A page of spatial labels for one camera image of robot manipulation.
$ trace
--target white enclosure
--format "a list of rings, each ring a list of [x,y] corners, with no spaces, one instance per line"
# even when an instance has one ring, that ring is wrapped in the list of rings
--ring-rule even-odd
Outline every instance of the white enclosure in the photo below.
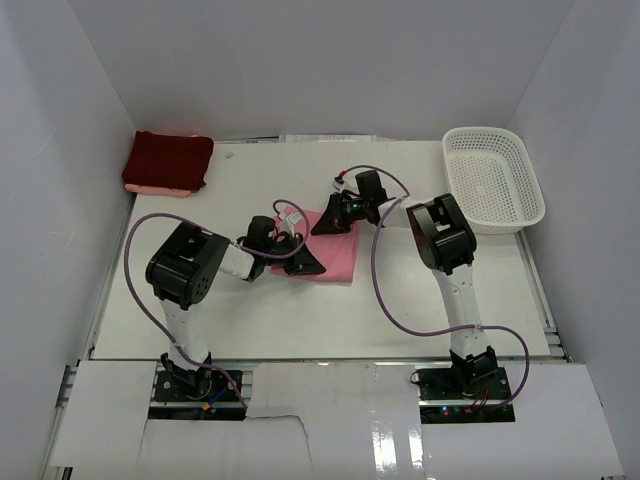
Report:
[[[527,147],[551,311],[640,479],[638,52],[636,0],[0,0],[0,477],[41,475],[110,282],[136,130],[440,141],[487,126]]]

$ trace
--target dark red towel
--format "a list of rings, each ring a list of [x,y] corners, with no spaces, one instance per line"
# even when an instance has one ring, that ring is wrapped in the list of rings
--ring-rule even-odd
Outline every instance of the dark red towel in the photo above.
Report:
[[[200,190],[213,153],[207,137],[173,137],[136,132],[129,162],[124,167],[124,183],[145,187]]]

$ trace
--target pink towel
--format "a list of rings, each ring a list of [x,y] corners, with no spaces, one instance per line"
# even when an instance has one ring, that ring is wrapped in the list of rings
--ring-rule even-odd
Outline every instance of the pink towel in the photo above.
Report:
[[[144,185],[134,185],[127,183],[124,186],[125,190],[133,193],[139,193],[141,195],[166,195],[168,197],[185,198],[191,195],[191,190],[178,190],[177,188],[164,188],[164,187],[145,187]]]
[[[295,209],[287,207],[285,211],[290,214]],[[311,222],[310,228],[313,228],[322,216],[321,212],[305,210],[305,213]],[[280,225],[279,218],[276,218],[276,224]],[[296,223],[294,229],[296,233],[304,235],[304,220]],[[301,275],[296,278],[314,282],[353,282],[353,272],[356,268],[356,258],[358,256],[358,232],[358,224],[354,223],[351,231],[342,235],[310,235],[306,243],[307,248],[327,271],[322,275]],[[271,273],[286,275],[282,267],[271,267]]]

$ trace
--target laundry basket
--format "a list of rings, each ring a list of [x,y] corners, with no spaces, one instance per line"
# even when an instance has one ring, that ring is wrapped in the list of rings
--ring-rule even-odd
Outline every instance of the laundry basket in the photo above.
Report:
[[[502,128],[454,128],[442,146],[449,188],[475,233],[515,233],[542,219],[540,185],[517,135]]]

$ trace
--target robotic arm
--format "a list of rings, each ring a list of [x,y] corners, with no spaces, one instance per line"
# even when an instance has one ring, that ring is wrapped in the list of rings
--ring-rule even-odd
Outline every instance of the robotic arm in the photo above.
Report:
[[[288,256],[301,242],[302,236],[298,234],[277,232],[270,217],[253,217],[247,235],[238,239],[238,244],[182,222],[153,256],[145,277],[160,300],[167,329],[176,339],[176,344],[160,360],[186,396],[199,399],[206,395],[211,378],[210,369],[194,370],[176,348],[179,346],[198,363],[211,363],[211,353],[202,335],[202,319],[190,307],[205,298],[218,272],[248,282],[258,278],[269,265],[282,266],[288,275],[324,273],[325,268],[306,246]],[[240,244],[256,254],[242,250]]]
[[[312,235],[347,232],[355,221],[377,225],[396,202],[387,197],[378,172],[356,175],[357,188],[338,176],[327,209]],[[410,228],[422,262],[442,292],[449,326],[482,324],[473,288],[473,253],[477,242],[458,203],[451,194],[424,202],[406,198],[385,220],[385,227]],[[451,360],[464,391],[476,391],[498,370],[495,351],[480,328],[451,333]]]

